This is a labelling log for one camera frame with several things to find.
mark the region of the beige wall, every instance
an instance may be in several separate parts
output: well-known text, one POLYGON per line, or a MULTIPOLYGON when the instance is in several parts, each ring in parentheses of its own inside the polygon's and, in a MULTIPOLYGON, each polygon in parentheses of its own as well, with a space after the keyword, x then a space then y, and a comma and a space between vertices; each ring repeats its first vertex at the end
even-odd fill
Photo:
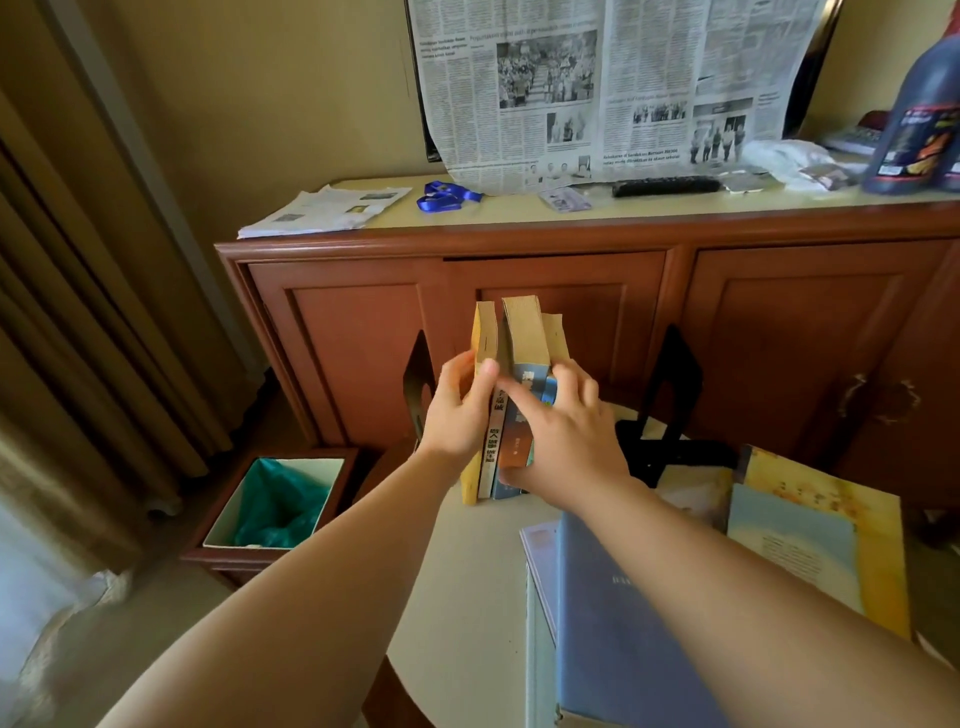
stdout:
MULTIPOLYGON (((301 189, 427 174, 403 0, 78 0, 197 237, 301 189)), ((892 104, 953 0, 846 0, 810 113, 892 104)))
POLYGON ((947 29, 954 0, 845 0, 804 134, 893 106, 906 72, 947 29))

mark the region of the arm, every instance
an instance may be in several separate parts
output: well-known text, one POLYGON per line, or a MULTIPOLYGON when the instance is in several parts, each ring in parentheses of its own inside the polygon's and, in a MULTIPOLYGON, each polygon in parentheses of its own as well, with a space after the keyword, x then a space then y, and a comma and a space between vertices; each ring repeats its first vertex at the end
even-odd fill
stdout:
POLYGON ((504 474, 583 519, 732 724, 960 725, 955 673, 660 500, 630 477, 597 383, 572 362, 554 371, 552 409, 499 382, 537 442, 534 465, 504 474))
POLYGON ((440 504, 480 448, 496 362, 444 365, 419 449, 177 640, 104 718, 124 726, 349 726, 413 589, 440 504))

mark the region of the table top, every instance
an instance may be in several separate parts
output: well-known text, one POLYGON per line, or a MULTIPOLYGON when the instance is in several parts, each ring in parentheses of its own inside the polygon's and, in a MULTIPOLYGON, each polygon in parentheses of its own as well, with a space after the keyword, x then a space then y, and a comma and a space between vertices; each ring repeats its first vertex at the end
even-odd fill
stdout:
POLYGON ((501 195, 487 197, 479 204, 466 203, 463 209, 442 214, 426 214, 417 207, 423 186, 433 180, 452 182, 449 175, 393 177, 377 180, 349 180, 337 182, 343 189, 379 189, 382 187, 412 187, 407 195, 372 218, 366 230, 390 228, 431 228, 458 225, 495 225, 543 222, 574 222, 578 220, 615 220, 629 218, 658 218, 704 214, 745 214, 784 212, 789 210, 817 210, 835 207, 891 206, 910 203, 934 203, 956 206, 960 196, 930 190, 914 195, 893 197, 872 195, 860 187, 837 192, 809 193, 770 189, 745 195, 714 192, 700 195, 663 195, 609 200, 602 206, 583 212, 555 212, 536 194, 501 195))
POLYGON ((519 531, 560 511, 532 495, 466 507, 451 488, 387 655, 438 726, 520 728, 526 557, 519 531))

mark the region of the bookend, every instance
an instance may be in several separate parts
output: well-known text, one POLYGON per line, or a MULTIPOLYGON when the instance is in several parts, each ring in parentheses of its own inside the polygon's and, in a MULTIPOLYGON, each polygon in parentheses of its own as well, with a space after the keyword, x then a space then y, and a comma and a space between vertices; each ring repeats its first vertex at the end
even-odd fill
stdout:
POLYGON ((636 421, 616 424, 616 439, 627 459, 630 475, 650 488, 656 488, 668 465, 715 466, 735 468, 737 452, 726 443, 713 440, 682 440, 693 408, 704 388, 704 372, 684 341, 680 330, 671 324, 663 337, 663 346, 650 381, 643 393, 636 421), (650 419, 657 393, 664 382, 673 391, 673 411, 659 440, 641 440, 650 419))
POLYGON ((437 393, 437 379, 433 376, 433 362, 430 361, 426 334, 421 329, 407 360, 407 368, 403 370, 403 398, 407 402, 418 443, 423 437, 423 424, 426 422, 426 412, 423 409, 424 384, 430 388, 432 398, 437 393))

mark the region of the newspaper page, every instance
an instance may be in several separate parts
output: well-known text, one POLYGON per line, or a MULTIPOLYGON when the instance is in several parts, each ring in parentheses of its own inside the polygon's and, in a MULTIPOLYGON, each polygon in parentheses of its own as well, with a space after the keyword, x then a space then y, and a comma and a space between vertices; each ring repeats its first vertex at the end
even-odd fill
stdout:
POLYGON ((488 194, 715 174, 777 139, 826 0, 408 0, 427 124, 488 194))

